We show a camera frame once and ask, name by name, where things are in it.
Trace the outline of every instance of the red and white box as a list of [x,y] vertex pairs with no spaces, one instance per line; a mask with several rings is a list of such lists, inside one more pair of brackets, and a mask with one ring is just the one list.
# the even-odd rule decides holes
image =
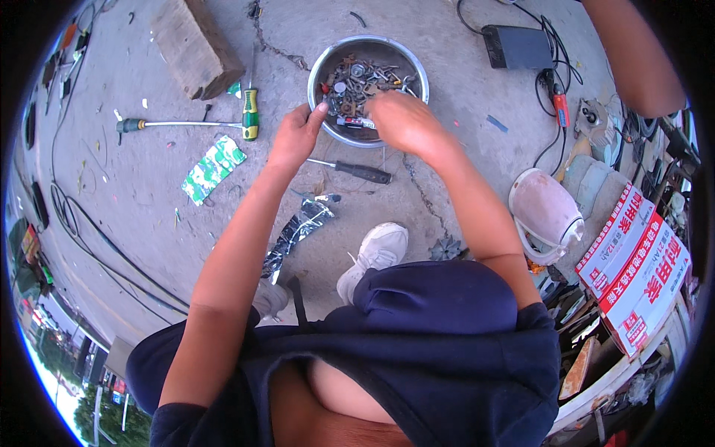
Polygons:
[[633,356],[668,312],[690,263],[653,203],[629,183],[576,272]]

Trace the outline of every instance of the yellow green screwdriver handle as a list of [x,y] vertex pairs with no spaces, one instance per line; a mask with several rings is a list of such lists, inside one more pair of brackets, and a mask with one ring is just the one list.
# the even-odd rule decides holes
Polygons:
[[246,99],[243,104],[243,140],[255,141],[258,137],[258,89],[249,88],[243,94]]

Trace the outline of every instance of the shoe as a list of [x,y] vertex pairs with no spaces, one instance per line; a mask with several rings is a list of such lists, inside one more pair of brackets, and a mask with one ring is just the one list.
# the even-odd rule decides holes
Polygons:
[[262,320],[272,318],[280,322],[277,314],[285,309],[288,305],[288,299],[292,298],[293,293],[280,287],[278,284],[273,285],[268,279],[261,278],[258,281],[258,289],[253,295],[253,307],[258,311],[258,315]]
[[345,305],[352,305],[355,286],[363,278],[368,268],[382,270],[402,262],[407,252],[407,228],[394,222],[385,222],[371,229],[363,239],[355,263],[337,280],[337,294]]

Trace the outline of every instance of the tree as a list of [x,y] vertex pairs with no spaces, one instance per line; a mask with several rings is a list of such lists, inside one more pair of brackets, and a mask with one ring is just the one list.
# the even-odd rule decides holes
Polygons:
[[37,343],[37,357],[50,373],[60,373],[67,382],[82,387],[82,381],[72,373],[74,358],[57,344],[57,339],[50,330],[42,331]]
[[[82,438],[94,442],[94,400],[97,396],[97,387],[90,385],[84,391],[84,397],[79,399],[79,406],[74,411],[74,423],[77,425]],[[117,405],[111,401],[110,396],[102,394],[99,406],[99,426],[110,438],[121,447],[145,447],[149,445],[149,427],[152,424],[151,416],[143,413],[136,406],[127,407],[126,431],[122,431],[122,414],[124,405]],[[111,444],[99,434],[101,447]]]

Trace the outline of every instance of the red device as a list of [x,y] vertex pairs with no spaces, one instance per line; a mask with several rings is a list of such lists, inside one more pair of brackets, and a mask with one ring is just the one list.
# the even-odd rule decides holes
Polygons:
[[568,119],[568,105],[566,104],[566,94],[563,93],[561,85],[553,85],[553,109],[556,111],[556,121],[561,127],[568,127],[571,121]]

